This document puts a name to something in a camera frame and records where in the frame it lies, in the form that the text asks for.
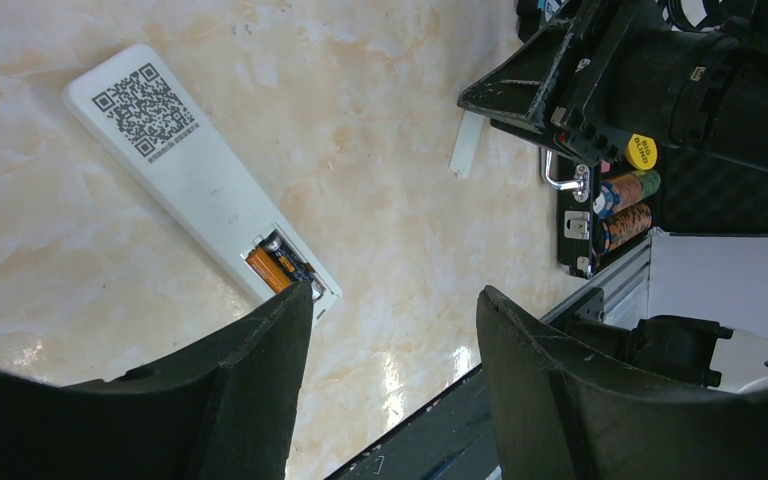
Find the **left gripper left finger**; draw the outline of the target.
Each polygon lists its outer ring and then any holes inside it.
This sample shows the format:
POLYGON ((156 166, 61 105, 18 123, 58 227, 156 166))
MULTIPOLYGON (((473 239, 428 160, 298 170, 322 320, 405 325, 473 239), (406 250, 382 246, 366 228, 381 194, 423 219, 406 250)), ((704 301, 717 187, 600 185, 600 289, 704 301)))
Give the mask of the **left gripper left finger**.
POLYGON ((309 285, 292 285, 110 381, 0 371, 0 479, 283 478, 312 310, 309 285))

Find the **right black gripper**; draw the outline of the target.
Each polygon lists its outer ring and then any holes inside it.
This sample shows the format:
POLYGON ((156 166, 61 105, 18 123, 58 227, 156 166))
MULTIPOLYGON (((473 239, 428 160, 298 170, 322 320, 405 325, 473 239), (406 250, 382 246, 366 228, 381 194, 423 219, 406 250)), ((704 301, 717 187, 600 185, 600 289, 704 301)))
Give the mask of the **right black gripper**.
POLYGON ((609 89, 633 38, 663 26, 656 1, 561 1, 514 55, 464 89, 457 105, 549 136, 587 166, 618 158, 631 137, 609 123, 609 89))

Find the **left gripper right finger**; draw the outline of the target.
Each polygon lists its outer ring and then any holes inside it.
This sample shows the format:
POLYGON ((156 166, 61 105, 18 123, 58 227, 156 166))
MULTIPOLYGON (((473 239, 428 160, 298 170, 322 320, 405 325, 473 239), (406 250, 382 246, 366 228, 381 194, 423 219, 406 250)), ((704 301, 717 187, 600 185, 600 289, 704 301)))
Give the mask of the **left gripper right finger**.
POLYGON ((505 479, 768 479, 768 388, 692 386, 616 360, 496 288, 477 337, 505 479))

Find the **white battery cover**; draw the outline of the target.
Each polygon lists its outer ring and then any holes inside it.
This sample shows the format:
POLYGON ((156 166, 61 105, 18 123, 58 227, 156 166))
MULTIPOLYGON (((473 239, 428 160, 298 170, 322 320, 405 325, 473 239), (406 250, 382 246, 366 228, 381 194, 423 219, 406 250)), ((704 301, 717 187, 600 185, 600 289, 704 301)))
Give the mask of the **white battery cover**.
POLYGON ((449 169, 458 179, 468 179, 484 129, 484 116, 465 111, 455 139, 449 169))

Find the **orange AAA battery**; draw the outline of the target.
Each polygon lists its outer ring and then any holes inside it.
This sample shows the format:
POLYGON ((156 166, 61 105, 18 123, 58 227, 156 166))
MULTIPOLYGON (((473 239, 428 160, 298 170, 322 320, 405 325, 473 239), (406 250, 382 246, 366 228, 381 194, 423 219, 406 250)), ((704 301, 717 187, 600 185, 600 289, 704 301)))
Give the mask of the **orange AAA battery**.
POLYGON ((280 293, 293 281, 262 247, 254 248, 245 258, 249 267, 274 292, 280 293))

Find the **black AAA battery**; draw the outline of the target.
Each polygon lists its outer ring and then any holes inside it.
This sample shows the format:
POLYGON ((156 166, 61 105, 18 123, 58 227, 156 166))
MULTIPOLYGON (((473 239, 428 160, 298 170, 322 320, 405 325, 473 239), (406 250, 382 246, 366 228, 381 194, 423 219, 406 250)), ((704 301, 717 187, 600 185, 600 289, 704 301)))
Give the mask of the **black AAA battery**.
POLYGON ((290 249, 283 238, 273 232, 261 242, 262 248, 293 281, 313 281, 313 276, 300 257, 290 249))

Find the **white remote control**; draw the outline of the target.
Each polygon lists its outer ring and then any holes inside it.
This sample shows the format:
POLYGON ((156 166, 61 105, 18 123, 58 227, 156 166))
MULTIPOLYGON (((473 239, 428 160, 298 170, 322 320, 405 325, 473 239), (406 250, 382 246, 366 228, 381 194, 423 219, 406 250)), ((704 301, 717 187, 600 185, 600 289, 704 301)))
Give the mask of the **white remote control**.
POLYGON ((123 49, 68 83, 69 112, 253 299, 274 293, 246 256, 277 232, 313 276, 313 319, 342 296, 302 240, 161 57, 123 49))

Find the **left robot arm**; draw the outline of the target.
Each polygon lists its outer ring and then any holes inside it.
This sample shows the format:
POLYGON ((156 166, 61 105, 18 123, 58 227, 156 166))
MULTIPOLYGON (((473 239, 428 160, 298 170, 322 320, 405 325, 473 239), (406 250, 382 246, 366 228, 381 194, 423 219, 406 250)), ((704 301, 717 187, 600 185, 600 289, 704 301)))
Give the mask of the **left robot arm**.
MULTIPOLYGON (((609 288, 536 318, 477 301, 481 365, 339 479, 768 479, 768 339, 675 315, 609 324, 609 288)), ((281 479, 317 293, 111 381, 0 371, 0 479, 281 479)))

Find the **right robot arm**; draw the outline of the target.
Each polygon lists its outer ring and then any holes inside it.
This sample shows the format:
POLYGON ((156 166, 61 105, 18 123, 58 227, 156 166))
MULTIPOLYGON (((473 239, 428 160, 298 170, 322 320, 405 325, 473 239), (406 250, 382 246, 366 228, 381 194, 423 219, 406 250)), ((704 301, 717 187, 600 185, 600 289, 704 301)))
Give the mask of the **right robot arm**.
POLYGON ((458 104, 587 166, 634 135, 768 172, 768 1, 566 1, 458 104))

